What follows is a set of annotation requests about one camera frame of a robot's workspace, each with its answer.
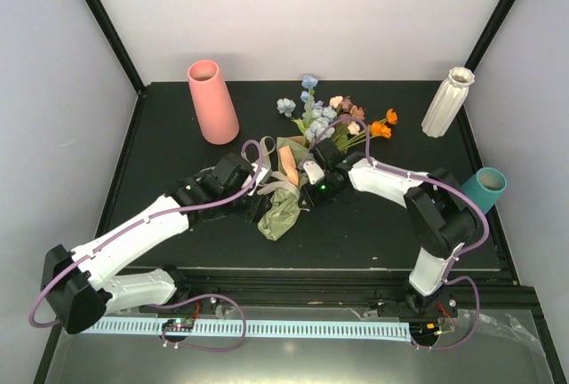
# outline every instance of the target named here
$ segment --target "white wall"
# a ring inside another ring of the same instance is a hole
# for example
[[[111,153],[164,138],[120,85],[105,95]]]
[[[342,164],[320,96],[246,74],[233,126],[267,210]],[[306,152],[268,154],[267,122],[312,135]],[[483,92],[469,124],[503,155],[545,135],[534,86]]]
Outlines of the white wall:
[[[84,0],[0,0],[0,15],[0,381],[15,384],[49,332],[28,325],[45,252],[93,237],[135,94]]]
[[[569,0],[517,0],[467,99],[485,164],[509,180],[500,214],[569,376]]]
[[[102,0],[145,81],[217,60],[228,80],[440,79],[498,0]]]

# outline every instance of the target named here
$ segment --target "flower bouquet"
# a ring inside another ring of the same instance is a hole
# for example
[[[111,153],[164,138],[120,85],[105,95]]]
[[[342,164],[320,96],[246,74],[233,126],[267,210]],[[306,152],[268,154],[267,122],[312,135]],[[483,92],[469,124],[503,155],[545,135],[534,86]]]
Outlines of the flower bouquet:
[[[317,84],[318,80],[312,75],[305,75],[302,78],[302,87],[306,90],[301,93],[301,101],[304,103],[302,118],[293,118],[293,111],[296,109],[296,103],[293,100],[282,98],[276,102],[279,113],[290,117],[301,131],[302,136],[295,138],[295,140],[309,148],[318,137],[320,140],[331,138],[342,152],[346,152],[356,144],[365,142],[365,131],[357,122],[338,123],[334,127],[328,127],[332,122],[344,116],[353,116],[364,121],[364,108],[354,104],[349,96],[332,97],[327,105],[322,101],[317,101],[315,99]],[[391,138],[390,125],[395,124],[397,124],[397,113],[393,108],[390,108],[383,119],[369,125],[370,135],[372,138]]]
[[[315,99],[317,79],[311,75],[302,78],[301,101],[304,103],[302,118],[294,118],[296,103],[287,98],[276,102],[278,111],[296,123],[301,135],[297,137],[277,137],[278,166],[271,173],[276,180],[265,184],[257,193],[273,193],[272,207],[260,219],[257,228],[269,240],[278,240],[296,222],[301,214],[300,189],[308,182],[308,177],[298,172],[298,165],[316,140],[331,138],[336,147],[346,152],[350,147],[365,142],[365,131],[358,122],[347,121],[344,116],[352,116],[364,121],[365,110],[352,103],[350,97],[337,96],[330,98],[325,105]],[[397,113],[390,108],[385,118],[369,125],[372,138],[391,138],[390,125],[397,124]]]

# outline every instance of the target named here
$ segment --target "artificial flower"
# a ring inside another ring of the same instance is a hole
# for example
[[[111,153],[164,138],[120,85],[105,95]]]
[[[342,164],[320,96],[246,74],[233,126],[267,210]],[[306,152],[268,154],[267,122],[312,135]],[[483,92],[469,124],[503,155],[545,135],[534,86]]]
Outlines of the artificial flower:
[[[388,127],[386,124],[383,125],[381,128],[381,136],[383,138],[391,138],[391,128]]]
[[[385,124],[382,122],[373,122],[370,126],[370,133],[373,137],[380,137]]]
[[[306,102],[310,99],[310,94],[308,91],[302,91],[301,93],[301,101]]]
[[[290,117],[293,115],[293,111],[296,108],[296,104],[294,101],[289,100],[288,98],[281,98],[280,100],[276,101],[276,109],[281,115],[285,115]]]
[[[325,131],[325,129],[328,127],[328,124],[329,123],[326,119],[317,119],[310,124],[306,132],[304,132],[304,136],[309,142],[312,142]],[[328,130],[326,130],[326,133],[322,135],[320,140],[323,140],[325,138],[330,138],[332,137],[333,134],[334,134],[334,128],[329,128]]]
[[[341,109],[344,110],[345,113],[348,113],[351,108],[352,100],[349,97],[345,97],[341,102]]]
[[[338,113],[336,113],[336,109],[333,107],[324,107],[322,109],[322,117],[324,119],[328,119],[328,122],[331,122],[336,118]]]
[[[356,119],[364,120],[365,112],[364,109],[358,106],[352,106],[349,113]]]
[[[322,117],[322,109],[321,108],[312,108],[310,110],[310,120],[317,120]],[[306,118],[306,111],[302,113],[302,118]]]
[[[397,113],[393,108],[390,108],[385,114],[388,124],[397,124]]]
[[[359,124],[357,124],[357,122],[351,122],[348,125],[348,132],[351,135],[358,135],[359,134]]]
[[[314,89],[318,84],[318,79],[312,75],[304,75],[302,78],[302,87],[304,89]]]
[[[332,97],[330,98],[330,107],[333,108],[338,108],[338,106],[341,104],[341,102],[344,101],[344,97],[342,97],[341,95],[338,97]]]

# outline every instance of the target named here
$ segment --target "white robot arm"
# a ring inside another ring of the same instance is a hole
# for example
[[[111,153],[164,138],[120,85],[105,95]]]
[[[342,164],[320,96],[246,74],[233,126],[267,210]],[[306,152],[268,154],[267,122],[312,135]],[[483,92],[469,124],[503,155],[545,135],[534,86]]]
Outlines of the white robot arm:
[[[353,187],[407,208],[421,243],[409,283],[420,297],[435,293],[444,281],[453,256],[477,226],[468,207],[444,190],[433,191],[431,186],[423,187],[420,181],[381,171],[361,155],[327,155],[321,144],[314,151],[316,160],[302,166],[309,176],[309,184],[301,189],[301,201],[314,207],[340,190]],[[70,252],[61,245],[50,250],[45,257],[42,289],[62,269],[78,263],[45,297],[66,331],[81,332],[102,316],[120,309],[160,305],[175,298],[180,289],[180,277],[175,269],[127,276],[116,274],[145,252],[200,220],[218,218],[229,212],[241,213],[249,221],[258,220],[270,202],[267,196],[254,195],[254,189],[247,193],[249,196],[236,196],[235,202],[224,204],[223,208],[210,206],[199,212],[196,211],[199,208],[192,208],[192,212],[184,209],[213,205],[219,199],[236,194],[251,181],[256,166],[240,156],[226,155],[213,170],[180,181],[170,195],[160,196],[145,211],[106,235]],[[257,181],[269,173],[268,168],[261,169]],[[433,172],[429,177],[458,187],[448,172]]]
[[[237,155],[224,156],[209,172],[180,181],[170,195],[160,196],[143,212],[106,235],[67,252],[59,245],[51,249],[44,263],[42,289],[62,269],[73,262],[77,268],[56,285],[46,299],[68,333],[78,333],[102,316],[125,308],[165,304],[180,289],[175,268],[149,273],[117,276],[128,264],[164,240],[176,236],[200,220],[238,213],[256,221],[267,210],[266,196],[254,194],[256,185],[222,208],[186,212],[184,207],[212,204],[234,195],[251,183],[257,164]],[[270,169],[262,166],[257,182],[263,182]]]
[[[476,214],[445,190],[378,169],[375,159],[370,162],[361,153],[338,156],[338,150],[331,143],[327,144],[325,140],[316,145],[315,160],[302,166],[309,176],[309,184],[302,188],[305,204],[318,206],[345,187],[352,187],[407,208],[421,243],[409,283],[421,297],[433,295],[444,283],[457,252],[480,225]],[[444,170],[413,174],[441,180],[460,189],[454,177]]]

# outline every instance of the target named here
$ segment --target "black tabletop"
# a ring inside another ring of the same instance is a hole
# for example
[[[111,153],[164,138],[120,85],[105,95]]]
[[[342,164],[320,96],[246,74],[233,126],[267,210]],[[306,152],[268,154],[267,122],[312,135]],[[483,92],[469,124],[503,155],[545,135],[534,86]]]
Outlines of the black tabletop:
[[[472,169],[461,130],[455,123],[439,139],[421,131],[421,120],[439,82],[321,82],[317,99],[350,95],[366,108],[366,120],[380,119],[388,108],[399,114],[390,140],[374,139],[372,156],[414,171],[443,167],[459,182]],[[276,111],[276,100],[297,100],[300,82],[230,82],[229,92],[241,125],[226,146],[213,146],[201,136],[188,84],[154,83],[148,88],[134,141],[120,181],[110,227],[145,209],[176,180],[215,165],[244,141],[264,135],[292,136],[298,129]],[[204,222],[138,258],[132,266],[180,268],[286,268],[338,270],[408,270],[419,244],[401,206],[361,194],[303,212],[296,225],[278,241],[267,240],[253,224],[237,216]],[[456,269],[500,269],[493,241],[465,255]]]

